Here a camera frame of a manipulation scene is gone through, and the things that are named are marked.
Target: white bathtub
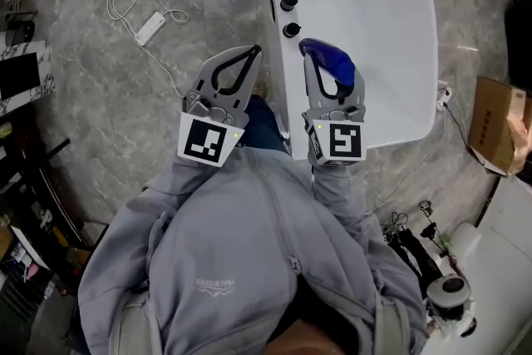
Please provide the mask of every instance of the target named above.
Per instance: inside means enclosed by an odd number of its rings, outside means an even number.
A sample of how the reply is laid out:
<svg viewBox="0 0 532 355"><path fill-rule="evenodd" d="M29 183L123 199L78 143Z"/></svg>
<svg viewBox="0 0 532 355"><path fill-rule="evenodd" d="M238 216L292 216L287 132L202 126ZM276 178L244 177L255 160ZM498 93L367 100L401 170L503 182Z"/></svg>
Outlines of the white bathtub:
<svg viewBox="0 0 532 355"><path fill-rule="evenodd" d="M436 110L437 38L432 0L298 0L291 12L262 0L273 90L293 157L306 158L301 113L308 109L298 42L313 37L347 52L366 83L368 147L420 139ZM294 38L282 30L301 26Z"/></svg>

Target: electrical outlet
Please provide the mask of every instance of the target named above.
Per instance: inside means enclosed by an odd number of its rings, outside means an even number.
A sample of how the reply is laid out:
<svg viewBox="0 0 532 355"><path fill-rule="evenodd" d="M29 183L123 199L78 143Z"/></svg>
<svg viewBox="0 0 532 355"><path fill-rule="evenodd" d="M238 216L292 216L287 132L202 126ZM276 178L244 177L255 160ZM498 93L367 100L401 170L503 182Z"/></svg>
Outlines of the electrical outlet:
<svg viewBox="0 0 532 355"><path fill-rule="evenodd" d="M438 89L438 98L436 99L436 109L443 111L444 104L447 104L452 97L452 90L449 86Z"/></svg>

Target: blue jeans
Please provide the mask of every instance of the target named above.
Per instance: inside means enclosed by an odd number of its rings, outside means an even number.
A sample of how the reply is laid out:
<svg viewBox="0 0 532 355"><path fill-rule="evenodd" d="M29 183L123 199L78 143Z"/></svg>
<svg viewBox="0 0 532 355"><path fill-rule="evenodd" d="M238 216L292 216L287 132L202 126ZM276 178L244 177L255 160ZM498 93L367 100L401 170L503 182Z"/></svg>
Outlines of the blue jeans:
<svg viewBox="0 0 532 355"><path fill-rule="evenodd" d="M249 116L249 123L240 139L240 145L277 150L288 154L277 127L275 115L264 99L252 95L245 111Z"/></svg>

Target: black knob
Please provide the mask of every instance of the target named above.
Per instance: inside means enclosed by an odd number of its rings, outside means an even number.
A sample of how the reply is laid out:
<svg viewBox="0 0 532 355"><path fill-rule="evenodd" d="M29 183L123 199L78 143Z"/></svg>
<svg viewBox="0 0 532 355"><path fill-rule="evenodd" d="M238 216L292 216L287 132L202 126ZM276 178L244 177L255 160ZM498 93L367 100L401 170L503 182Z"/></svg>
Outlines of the black knob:
<svg viewBox="0 0 532 355"><path fill-rule="evenodd" d="M291 39L292 37L296 37L299 34L299 30L301 30L301 27L295 22L291 22L288 25L284 26L283 34L289 39Z"/></svg>
<svg viewBox="0 0 532 355"><path fill-rule="evenodd" d="M284 11L292 11L293 7L298 4L298 0L282 0L281 1L281 9Z"/></svg>

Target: gray tile floor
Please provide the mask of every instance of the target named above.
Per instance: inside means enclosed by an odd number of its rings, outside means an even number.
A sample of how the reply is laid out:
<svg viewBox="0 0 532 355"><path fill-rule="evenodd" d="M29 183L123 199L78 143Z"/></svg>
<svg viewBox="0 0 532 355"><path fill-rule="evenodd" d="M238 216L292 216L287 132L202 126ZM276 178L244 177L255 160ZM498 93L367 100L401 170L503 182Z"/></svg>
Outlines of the gray tile floor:
<svg viewBox="0 0 532 355"><path fill-rule="evenodd" d="M202 61L225 48L264 44L258 0L163 0L189 12L190 22L164 26L148 45L173 72L182 91ZM127 7L129 0L117 0ZM455 90L469 127L478 75L505 79L504 10L511 0L435 0L440 42L440 77ZM39 101L39 122L52 145L65 136L71 146L60 167L86 214L104 222L140 191L175 146L180 102L168 76L106 13L106 0L27 0L39 9L40 38L53 46L57 93ZM157 10L155 0L138 0L130 16L135 28ZM434 148L444 131L436 116L422 141L372 150L357 176L367 208L389 221L393 210L410 214L429 199L436 221L451 229L479 213L493 178L466 153L456 125L446 113L445 134L434 155L401 184Z"/></svg>

